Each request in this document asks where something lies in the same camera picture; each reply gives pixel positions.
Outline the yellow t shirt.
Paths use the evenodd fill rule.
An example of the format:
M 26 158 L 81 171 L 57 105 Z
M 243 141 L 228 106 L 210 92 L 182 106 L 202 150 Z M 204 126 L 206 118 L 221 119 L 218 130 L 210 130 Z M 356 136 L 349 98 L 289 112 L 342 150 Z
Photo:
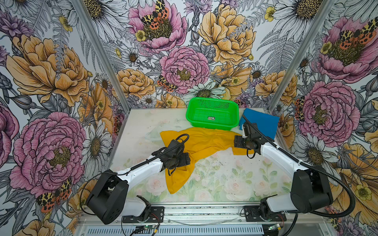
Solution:
M 199 160 L 229 148 L 232 148 L 233 155 L 254 154 L 253 150 L 247 151 L 234 146 L 234 137 L 237 133 L 232 131 L 192 127 L 182 131 L 162 131 L 160 137 L 164 145 L 168 146 L 172 140 L 182 134 L 189 135 L 184 152 L 189 154 L 191 163 L 188 166 L 178 167 L 172 175 L 165 172 L 166 186 L 170 194 L 175 194 L 185 185 Z

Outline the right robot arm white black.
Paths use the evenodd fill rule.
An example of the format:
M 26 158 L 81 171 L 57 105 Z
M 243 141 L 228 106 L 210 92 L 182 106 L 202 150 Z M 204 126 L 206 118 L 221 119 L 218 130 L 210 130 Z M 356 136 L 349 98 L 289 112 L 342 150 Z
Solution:
M 282 211 L 310 213 L 333 203 L 328 176 L 322 167 L 306 167 L 306 163 L 291 156 L 277 145 L 273 139 L 264 136 L 257 124 L 245 122 L 243 135 L 236 135 L 234 146 L 246 151 L 252 150 L 283 170 L 291 178 L 288 194 L 265 197 L 258 208 L 262 219 L 271 219 Z

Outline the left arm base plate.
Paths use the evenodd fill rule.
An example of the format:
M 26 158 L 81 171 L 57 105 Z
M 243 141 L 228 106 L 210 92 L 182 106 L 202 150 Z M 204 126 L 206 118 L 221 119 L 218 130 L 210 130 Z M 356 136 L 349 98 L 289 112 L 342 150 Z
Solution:
M 162 223 L 165 207 L 152 206 L 140 216 L 123 216 L 122 223 Z

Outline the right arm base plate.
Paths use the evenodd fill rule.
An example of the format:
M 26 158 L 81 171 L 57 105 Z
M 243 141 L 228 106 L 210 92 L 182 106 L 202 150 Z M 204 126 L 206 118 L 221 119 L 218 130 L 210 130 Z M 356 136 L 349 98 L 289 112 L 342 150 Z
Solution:
M 271 212 L 263 210 L 259 206 L 244 206 L 240 213 L 247 222 L 286 222 L 286 215 L 283 211 Z

